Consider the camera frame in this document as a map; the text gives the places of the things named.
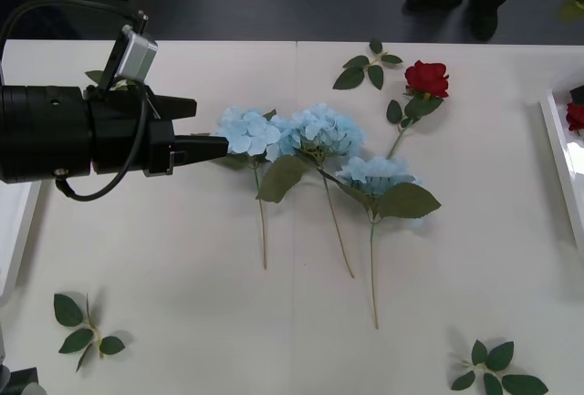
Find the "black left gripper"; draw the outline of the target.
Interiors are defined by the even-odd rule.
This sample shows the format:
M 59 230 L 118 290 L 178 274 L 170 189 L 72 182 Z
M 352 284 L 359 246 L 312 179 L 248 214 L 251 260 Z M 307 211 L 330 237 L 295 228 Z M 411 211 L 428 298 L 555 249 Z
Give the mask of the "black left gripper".
M 137 86 L 111 90 L 91 100 L 89 109 L 93 133 L 92 163 L 98 174 L 121 170 L 136 140 L 139 142 L 138 151 L 130 169 L 148 176 L 168 174 L 172 166 L 220 159 L 228 152 L 229 142 L 225 137 L 203 134 L 175 137 L 172 121 L 193 118 L 197 110 L 194 99 L 156 95 L 147 88 L 142 134 L 138 132 L 141 94 Z

